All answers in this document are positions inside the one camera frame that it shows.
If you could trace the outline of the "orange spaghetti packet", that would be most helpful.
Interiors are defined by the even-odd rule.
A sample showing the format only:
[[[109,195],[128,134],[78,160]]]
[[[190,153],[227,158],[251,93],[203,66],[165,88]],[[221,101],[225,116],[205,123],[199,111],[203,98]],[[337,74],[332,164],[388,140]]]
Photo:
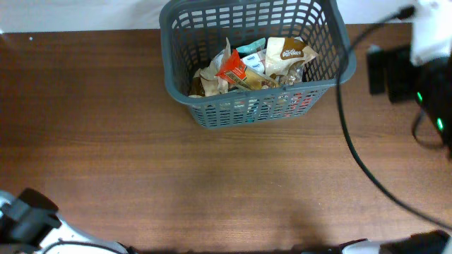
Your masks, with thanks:
[[[280,87],[276,80],[248,67],[240,59],[236,49],[232,50],[231,56],[221,65],[215,75],[247,91]]]

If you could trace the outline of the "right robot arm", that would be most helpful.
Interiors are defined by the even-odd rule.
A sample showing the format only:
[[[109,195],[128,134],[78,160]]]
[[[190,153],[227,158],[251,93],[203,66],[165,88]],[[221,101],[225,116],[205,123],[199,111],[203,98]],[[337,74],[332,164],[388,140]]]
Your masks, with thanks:
[[[357,45],[387,22],[399,19],[413,19],[410,63],[417,68],[417,77],[413,84],[415,99],[420,106],[411,133],[424,116],[428,116],[441,137],[439,143],[421,141],[419,144],[430,150],[451,147],[451,2],[418,1],[406,6],[381,20],[371,24],[366,30],[349,43],[339,61],[336,83],[340,83],[344,74],[345,62],[349,60]],[[397,199],[370,172],[360,159],[347,129],[340,86],[336,85],[336,101],[340,124],[352,157],[367,178],[392,202],[407,212],[438,226],[436,231],[413,234],[407,238],[393,241],[370,241],[368,239],[351,241],[338,247],[339,253],[450,253],[451,225],[409,206]]]

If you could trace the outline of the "beige flour bag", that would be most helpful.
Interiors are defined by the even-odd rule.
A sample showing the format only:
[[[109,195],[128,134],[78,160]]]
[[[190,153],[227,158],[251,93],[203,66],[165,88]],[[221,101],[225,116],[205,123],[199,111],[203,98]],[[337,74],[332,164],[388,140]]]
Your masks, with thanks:
[[[208,67],[198,69],[192,79],[189,97],[201,98],[228,93],[229,83],[217,76],[221,67],[231,57],[231,46],[228,38],[225,48],[218,53]]]

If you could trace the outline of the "beige nut bag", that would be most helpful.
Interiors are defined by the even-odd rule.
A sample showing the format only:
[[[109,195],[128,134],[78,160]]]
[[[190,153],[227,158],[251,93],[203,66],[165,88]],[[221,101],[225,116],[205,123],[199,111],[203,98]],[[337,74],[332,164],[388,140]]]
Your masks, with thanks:
[[[305,64],[318,55],[301,37],[269,37],[266,47],[266,75],[281,85],[301,83]]]

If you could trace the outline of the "white tissue pack row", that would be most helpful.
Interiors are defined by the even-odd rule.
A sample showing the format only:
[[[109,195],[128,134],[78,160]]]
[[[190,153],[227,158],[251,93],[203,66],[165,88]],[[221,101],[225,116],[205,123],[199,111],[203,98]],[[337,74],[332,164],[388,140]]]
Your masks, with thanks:
[[[250,54],[242,58],[242,61],[250,68],[253,68],[258,73],[264,74],[266,71],[266,50]]]

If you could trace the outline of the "teal wet wipes pack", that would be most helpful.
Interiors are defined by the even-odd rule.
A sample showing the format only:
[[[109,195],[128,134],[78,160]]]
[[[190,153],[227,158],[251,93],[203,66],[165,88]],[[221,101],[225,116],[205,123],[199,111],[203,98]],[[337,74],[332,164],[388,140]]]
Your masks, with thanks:
[[[254,54],[256,52],[259,52],[259,51],[265,49],[265,45],[266,45],[266,38],[263,37],[250,44],[237,47],[237,51],[239,54],[250,55],[250,54]]]

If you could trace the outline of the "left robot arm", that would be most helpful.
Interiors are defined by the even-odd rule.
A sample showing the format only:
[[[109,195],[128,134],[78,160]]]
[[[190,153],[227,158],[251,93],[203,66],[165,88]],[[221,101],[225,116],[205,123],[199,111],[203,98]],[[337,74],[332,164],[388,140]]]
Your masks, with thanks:
[[[133,254],[138,251],[106,241],[70,225],[58,206],[32,188],[14,196],[1,191],[1,254]]]

